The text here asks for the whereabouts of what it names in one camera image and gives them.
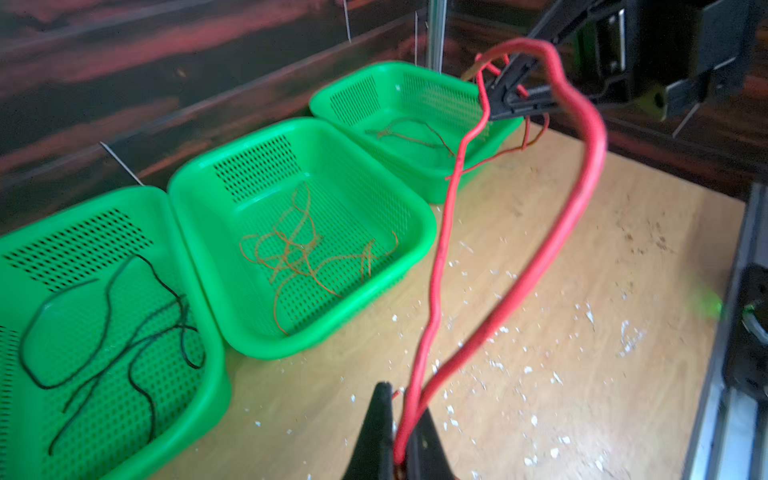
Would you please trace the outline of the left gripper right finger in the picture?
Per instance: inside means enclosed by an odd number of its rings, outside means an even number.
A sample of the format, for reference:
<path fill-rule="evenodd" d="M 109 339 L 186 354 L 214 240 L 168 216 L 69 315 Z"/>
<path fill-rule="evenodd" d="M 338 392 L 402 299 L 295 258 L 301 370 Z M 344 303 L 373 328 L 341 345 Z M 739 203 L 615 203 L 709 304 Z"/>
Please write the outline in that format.
<path fill-rule="evenodd" d="M 423 413 L 409 437 L 405 461 L 398 468 L 398 478 L 455 479 L 429 410 Z"/>

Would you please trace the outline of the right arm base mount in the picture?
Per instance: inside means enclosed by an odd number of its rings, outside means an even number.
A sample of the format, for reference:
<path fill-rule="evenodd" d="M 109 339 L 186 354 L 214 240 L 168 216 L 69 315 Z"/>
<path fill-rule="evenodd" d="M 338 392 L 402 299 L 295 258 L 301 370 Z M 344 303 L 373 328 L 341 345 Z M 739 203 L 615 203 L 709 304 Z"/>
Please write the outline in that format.
<path fill-rule="evenodd" d="M 739 287 L 724 379 L 757 402 L 767 402 L 767 268 L 749 265 Z"/>

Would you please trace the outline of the middle green plastic basket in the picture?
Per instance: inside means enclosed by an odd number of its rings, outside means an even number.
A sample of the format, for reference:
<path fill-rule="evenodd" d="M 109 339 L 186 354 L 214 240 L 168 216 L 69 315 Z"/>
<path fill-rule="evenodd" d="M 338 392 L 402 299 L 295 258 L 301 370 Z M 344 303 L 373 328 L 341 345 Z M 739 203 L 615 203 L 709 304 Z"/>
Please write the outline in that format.
<path fill-rule="evenodd" d="M 329 123 L 287 120 L 202 154 L 168 195 L 225 341 L 308 350 L 429 252 L 429 205 Z"/>

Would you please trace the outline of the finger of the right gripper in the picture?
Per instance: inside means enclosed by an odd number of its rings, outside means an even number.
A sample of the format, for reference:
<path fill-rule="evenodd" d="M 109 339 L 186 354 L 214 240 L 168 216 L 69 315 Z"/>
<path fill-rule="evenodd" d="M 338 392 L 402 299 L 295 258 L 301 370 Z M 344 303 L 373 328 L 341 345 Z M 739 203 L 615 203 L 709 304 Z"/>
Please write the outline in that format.
<path fill-rule="evenodd" d="M 550 1 L 527 37 L 560 45 L 584 25 L 617 14 L 626 4 L 626 1 L 619 0 Z"/>
<path fill-rule="evenodd" d="M 600 84 L 599 56 L 572 53 L 558 58 L 562 77 L 584 97 L 596 94 Z M 491 79 L 484 86 L 491 107 L 491 120 L 566 112 L 568 105 L 555 93 L 551 62 L 525 54 L 505 54 L 488 62 Z"/>

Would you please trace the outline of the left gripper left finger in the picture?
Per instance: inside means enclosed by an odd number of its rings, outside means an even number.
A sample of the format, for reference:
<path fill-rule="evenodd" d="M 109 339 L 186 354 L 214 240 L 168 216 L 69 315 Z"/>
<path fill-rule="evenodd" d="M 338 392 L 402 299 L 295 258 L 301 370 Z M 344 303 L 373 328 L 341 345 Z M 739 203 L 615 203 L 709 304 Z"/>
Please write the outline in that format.
<path fill-rule="evenodd" d="M 343 480 L 394 478 L 392 395 L 390 383 L 376 384 Z"/>

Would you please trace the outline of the left green plastic basket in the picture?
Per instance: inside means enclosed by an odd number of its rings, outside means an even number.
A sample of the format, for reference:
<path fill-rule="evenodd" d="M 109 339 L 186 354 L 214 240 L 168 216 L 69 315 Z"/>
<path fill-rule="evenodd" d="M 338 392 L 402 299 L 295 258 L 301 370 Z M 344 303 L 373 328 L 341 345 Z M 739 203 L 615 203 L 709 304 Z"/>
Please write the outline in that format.
<path fill-rule="evenodd" d="M 116 190 L 1 239 L 1 475 L 144 479 L 231 398 L 168 195 Z"/>

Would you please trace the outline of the right green plastic basket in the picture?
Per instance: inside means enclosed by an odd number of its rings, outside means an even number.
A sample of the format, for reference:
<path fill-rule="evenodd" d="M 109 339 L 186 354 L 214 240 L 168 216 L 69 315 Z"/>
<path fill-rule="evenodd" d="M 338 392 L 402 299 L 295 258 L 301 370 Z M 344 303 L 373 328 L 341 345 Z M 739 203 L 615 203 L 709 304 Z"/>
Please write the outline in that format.
<path fill-rule="evenodd" d="M 433 205 L 445 201 L 460 142 L 482 117 L 475 84 L 398 61 L 327 85 L 309 107 Z"/>

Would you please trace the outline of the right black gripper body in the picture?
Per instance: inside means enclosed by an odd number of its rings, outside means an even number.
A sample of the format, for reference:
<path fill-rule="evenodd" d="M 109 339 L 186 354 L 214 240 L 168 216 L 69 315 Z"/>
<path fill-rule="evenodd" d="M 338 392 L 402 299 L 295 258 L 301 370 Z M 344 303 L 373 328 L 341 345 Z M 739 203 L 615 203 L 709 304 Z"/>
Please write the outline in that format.
<path fill-rule="evenodd" d="M 759 1 L 596 1 L 573 42 L 577 84 L 600 109 L 666 120 L 742 88 L 761 19 Z"/>

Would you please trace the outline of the green plastic basket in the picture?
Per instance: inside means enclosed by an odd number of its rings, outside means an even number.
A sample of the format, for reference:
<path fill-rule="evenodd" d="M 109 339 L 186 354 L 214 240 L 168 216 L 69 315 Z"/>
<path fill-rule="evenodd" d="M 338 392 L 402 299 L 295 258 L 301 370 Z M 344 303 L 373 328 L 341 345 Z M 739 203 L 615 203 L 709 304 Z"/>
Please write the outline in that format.
<path fill-rule="evenodd" d="M 460 142 L 482 117 L 475 84 L 398 61 L 327 85 L 309 107 L 433 205 L 445 201 Z"/>
<path fill-rule="evenodd" d="M 429 205 L 329 123 L 287 120 L 202 154 L 168 195 L 225 341 L 308 350 L 429 252 Z"/>
<path fill-rule="evenodd" d="M 1 475 L 144 479 L 231 398 L 168 195 L 116 190 L 1 239 Z"/>

